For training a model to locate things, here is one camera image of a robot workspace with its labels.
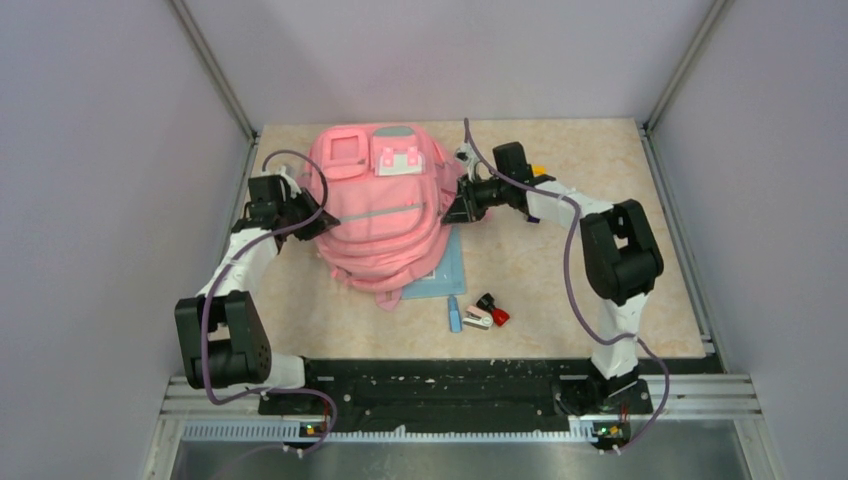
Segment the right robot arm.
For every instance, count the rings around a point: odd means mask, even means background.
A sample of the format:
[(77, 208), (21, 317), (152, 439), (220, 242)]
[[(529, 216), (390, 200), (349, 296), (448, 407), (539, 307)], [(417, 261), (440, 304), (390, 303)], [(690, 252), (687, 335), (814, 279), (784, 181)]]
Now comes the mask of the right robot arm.
[[(636, 370), (642, 313), (664, 271), (645, 210), (636, 200), (597, 200), (536, 173), (518, 142), (496, 147), (493, 156), (495, 161), (487, 164), (470, 139), (456, 150), (454, 157), (466, 172), (458, 179), (456, 198), (443, 221), (473, 223), (489, 209), (508, 205), (528, 219), (566, 229), (566, 294), (578, 322), (596, 343), (590, 360), (600, 375), (586, 385), (586, 397), (594, 409), (612, 412), (626, 400), (622, 379)], [(487, 165), (490, 177), (478, 174), (480, 165)], [(568, 258), (575, 242), (581, 244), (587, 281), (601, 301), (596, 327), (588, 325), (577, 305)]]

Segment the red black stamp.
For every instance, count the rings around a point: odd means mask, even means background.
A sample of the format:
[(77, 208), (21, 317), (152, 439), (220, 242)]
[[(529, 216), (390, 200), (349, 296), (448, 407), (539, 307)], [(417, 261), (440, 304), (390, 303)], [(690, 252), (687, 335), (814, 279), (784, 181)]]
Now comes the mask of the red black stamp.
[(480, 296), (475, 302), (475, 306), (487, 312), (492, 317), (494, 324), (498, 327), (504, 326), (511, 318), (508, 312), (497, 306), (495, 298), (491, 293), (484, 293)]

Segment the pink student backpack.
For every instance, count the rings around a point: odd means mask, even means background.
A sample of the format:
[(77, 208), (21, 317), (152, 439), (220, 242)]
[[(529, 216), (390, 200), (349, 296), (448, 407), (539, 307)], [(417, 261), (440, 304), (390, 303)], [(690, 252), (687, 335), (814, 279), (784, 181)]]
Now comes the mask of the pink student backpack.
[(316, 237), (319, 255), (338, 282), (393, 310), (445, 253), (451, 228), (442, 219), (464, 166), (415, 124), (334, 126), (309, 156), (299, 183), (339, 222)]

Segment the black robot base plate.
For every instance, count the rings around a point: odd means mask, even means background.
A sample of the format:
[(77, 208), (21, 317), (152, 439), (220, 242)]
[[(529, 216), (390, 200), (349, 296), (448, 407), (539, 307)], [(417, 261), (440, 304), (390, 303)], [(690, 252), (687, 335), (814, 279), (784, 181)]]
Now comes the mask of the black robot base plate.
[(654, 411), (639, 372), (607, 381), (587, 359), (309, 359), (308, 386), (344, 414), (379, 407), (527, 407), (531, 413), (626, 417)]

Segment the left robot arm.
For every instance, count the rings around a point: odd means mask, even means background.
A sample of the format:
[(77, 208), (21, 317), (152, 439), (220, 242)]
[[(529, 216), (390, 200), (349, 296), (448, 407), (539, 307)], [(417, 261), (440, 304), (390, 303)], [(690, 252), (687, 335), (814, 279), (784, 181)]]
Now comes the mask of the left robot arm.
[(212, 278), (175, 306), (184, 373), (194, 389), (261, 384), (271, 378), (278, 357), (254, 294), (289, 237), (312, 240), (340, 223), (325, 209), (325, 178), (316, 187), (302, 187), (285, 174), (255, 177), (248, 182), (248, 193)]

